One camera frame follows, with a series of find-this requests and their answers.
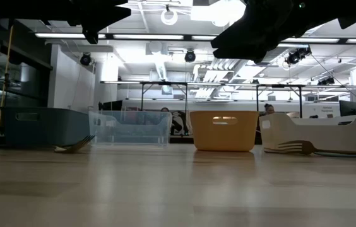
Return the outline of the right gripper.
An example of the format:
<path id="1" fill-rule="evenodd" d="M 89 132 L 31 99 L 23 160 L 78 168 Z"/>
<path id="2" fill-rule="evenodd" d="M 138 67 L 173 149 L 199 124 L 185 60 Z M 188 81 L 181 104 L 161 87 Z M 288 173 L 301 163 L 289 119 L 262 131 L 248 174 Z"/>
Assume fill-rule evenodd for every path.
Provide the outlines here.
<path id="1" fill-rule="evenodd" d="M 281 41 L 322 25 L 322 8 L 323 0 L 247 0 L 245 14 L 211 41 L 213 55 L 261 62 Z"/>

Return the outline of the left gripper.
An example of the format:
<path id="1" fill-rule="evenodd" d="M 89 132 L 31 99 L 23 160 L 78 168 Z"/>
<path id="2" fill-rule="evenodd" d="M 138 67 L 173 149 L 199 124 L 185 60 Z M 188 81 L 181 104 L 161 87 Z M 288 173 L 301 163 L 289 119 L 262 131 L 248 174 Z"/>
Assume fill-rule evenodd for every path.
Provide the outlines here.
<path id="1" fill-rule="evenodd" d="M 99 30 L 131 15 L 129 8 L 114 7 L 127 2 L 128 0 L 54 0 L 55 7 L 49 10 L 49 20 L 67 21 L 70 26 L 81 25 L 86 40 L 90 44 L 97 44 Z"/>

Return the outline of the long ceiling light strip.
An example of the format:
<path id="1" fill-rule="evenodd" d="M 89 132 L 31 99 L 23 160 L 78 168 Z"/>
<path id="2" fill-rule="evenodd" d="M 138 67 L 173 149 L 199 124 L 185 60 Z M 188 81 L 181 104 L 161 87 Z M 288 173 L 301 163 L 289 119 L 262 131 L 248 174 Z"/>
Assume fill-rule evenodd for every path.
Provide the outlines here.
<path id="1" fill-rule="evenodd" d="M 84 39 L 80 33 L 35 33 L 38 38 L 44 39 Z M 102 40 L 173 40 L 173 41 L 212 41 L 213 35 L 159 35 L 159 34 L 113 34 L 103 33 L 98 35 Z M 287 38 L 281 43 L 300 44 L 351 44 L 356 45 L 356 38 L 321 38 L 321 37 L 301 37 Z"/>

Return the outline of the yellow plastic bin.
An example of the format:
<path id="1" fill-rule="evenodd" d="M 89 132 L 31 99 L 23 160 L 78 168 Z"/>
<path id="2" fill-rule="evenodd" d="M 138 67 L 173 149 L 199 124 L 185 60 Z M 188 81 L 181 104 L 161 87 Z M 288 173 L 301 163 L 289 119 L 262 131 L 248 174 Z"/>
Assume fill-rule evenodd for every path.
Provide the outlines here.
<path id="1" fill-rule="evenodd" d="M 254 147 L 256 111 L 192 111 L 194 145 L 199 151 L 248 152 Z"/>

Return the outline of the black computer monitor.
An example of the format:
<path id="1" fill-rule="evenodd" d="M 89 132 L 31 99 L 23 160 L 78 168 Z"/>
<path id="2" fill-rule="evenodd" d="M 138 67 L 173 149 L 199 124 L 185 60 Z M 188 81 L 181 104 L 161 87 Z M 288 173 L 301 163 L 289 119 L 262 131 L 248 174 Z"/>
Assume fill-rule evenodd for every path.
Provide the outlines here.
<path id="1" fill-rule="evenodd" d="M 356 102 L 340 100 L 339 105 L 342 117 L 356 115 Z"/>
<path id="2" fill-rule="evenodd" d="M 122 110 L 122 100 L 113 102 L 99 102 L 98 109 L 103 111 L 121 111 Z"/>

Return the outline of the white plastic bin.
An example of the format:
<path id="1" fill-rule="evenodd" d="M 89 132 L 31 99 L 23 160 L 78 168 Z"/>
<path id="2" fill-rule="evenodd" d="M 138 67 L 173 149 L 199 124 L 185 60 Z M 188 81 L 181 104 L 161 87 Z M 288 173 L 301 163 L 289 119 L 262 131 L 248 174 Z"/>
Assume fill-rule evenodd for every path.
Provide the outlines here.
<path id="1" fill-rule="evenodd" d="M 308 141 L 322 150 L 356 151 L 356 115 L 325 119 L 296 119 L 284 113 L 259 118 L 265 149 L 280 149 Z"/>

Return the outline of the clear plastic bin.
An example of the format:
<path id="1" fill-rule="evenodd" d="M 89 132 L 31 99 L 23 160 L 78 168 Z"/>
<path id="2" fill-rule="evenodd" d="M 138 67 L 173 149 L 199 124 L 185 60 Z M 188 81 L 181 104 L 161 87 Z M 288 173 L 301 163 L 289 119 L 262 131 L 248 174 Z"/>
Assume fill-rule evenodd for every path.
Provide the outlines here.
<path id="1" fill-rule="evenodd" d="M 168 146 L 172 114 L 155 111 L 91 111 L 90 134 L 100 145 Z"/>

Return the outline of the teal plastic bin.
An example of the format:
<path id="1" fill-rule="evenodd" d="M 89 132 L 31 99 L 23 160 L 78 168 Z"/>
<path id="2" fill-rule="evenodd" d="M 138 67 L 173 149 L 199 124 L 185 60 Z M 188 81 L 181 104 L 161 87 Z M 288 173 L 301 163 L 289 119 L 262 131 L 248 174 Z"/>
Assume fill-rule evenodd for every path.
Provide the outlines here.
<path id="1" fill-rule="evenodd" d="M 69 146 L 90 134 L 88 114 L 63 108 L 5 107 L 3 120 L 9 146 Z"/>

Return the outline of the silver ventilation duct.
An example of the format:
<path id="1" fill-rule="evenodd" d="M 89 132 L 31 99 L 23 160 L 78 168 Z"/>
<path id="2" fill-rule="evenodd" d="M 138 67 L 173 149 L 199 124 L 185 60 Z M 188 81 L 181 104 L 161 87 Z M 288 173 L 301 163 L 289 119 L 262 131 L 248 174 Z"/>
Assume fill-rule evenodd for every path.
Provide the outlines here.
<path id="1" fill-rule="evenodd" d="M 259 64 L 273 64 L 279 59 L 282 59 L 283 56 L 288 54 L 288 52 L 289 48 L 287 47 L 277 47 L 273 50 L 268 51 Z"/>

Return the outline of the black metal frame rig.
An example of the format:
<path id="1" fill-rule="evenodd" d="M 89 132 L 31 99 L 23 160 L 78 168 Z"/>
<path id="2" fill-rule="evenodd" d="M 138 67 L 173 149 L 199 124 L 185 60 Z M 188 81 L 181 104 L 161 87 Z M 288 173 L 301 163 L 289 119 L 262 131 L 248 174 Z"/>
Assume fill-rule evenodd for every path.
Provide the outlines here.
<path id="1" fill-rule="evenodd" d="M 304 85 L 302 84 L 256 84 L 255 89 L 256 89 L 256 110 L 259 111 L 259 88 L 260 87 L 265 87 L 265 88 L 289 88 L 291 91 L 293 91 L 298 97 L 299 97 L 299 117 L 302 118 L 303 113 L 302 113 L 302 88 Z"/>
<path id="2" fill-rule="evenodd" d="M 212 98 L 193 98 L 188 99 L 189 95 L 189 87 L 190 86 L 223 86 L 225 83 L 192 83 L 192 82 L 178 82 L 178 81 L 101 81 L 101 84 L 128 84 L 128 85 L 140 85 L 140 97 L 138 100 L 140 101 L 139 109 L 143 111 L 145 100 L 148 101 L 165 101 L 165 102 L 184 102 L 184 111 L 188 110 L 188 102 L 198 102 L 198 103 L 213 103 L 213 104 L 224 104 L 223 100 L 214 100 Z M 181 90 L 183 95 L 182 98 L 145 98 L 146 92 L 152 88 L 153 86 L 168 86 L 168 87 L 176 87 Z"/>

